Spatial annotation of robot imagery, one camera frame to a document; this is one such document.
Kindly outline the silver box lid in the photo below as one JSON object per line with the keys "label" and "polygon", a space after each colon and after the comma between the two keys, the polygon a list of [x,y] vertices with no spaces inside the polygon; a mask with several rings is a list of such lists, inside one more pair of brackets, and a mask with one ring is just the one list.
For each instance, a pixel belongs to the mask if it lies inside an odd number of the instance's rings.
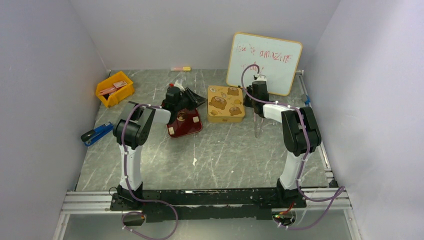
{"label": "silver box lid", "polygon": [[239,87],[210,85],[207,88],[207,115],[246,115],[243,91]]}

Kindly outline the pink metal tweezers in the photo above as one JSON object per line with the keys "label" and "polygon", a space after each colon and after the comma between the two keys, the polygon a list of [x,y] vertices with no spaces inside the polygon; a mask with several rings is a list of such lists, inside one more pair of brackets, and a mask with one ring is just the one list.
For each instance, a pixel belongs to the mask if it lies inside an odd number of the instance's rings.
{"label": "pink metal tweezers", "polygon": [[253,130],[255,138],[258,138],[262,133],[264,118],[260,117],[259,114],[254,113],[253,115]]}

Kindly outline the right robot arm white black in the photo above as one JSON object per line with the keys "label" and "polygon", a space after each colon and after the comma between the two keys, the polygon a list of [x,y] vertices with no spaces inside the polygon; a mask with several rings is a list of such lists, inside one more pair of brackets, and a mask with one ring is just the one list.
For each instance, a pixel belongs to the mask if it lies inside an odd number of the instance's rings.
{"label": "right robot arm white black", "polygon": [[246,90],[247,106],[257,116],[276,121],[282,126],[283,143],[287,150],[284,170],[278,180],[275,202],[288,207],[294,201],[293,190],[299,190],[303,169],[309,155],[321,144],[322,138],[311,107],[282,105],[269,100],[267,83],[256,80]]}

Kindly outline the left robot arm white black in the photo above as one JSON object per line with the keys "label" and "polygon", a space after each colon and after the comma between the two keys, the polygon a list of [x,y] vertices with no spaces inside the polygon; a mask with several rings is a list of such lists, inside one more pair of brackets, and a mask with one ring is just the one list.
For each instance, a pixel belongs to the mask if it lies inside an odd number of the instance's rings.
{"label": "left robot arm white black", "polygon": [[166,125],[172,138],[198,133],[203,125],[197,108],[206,101],[205,97],[188,87],[170,84],[159,106],[133,101],[125,106],[112,133],[121,155],[121,179],[117,195],[130,210],[139,209],[143,203],[141,153],[152,125]]}

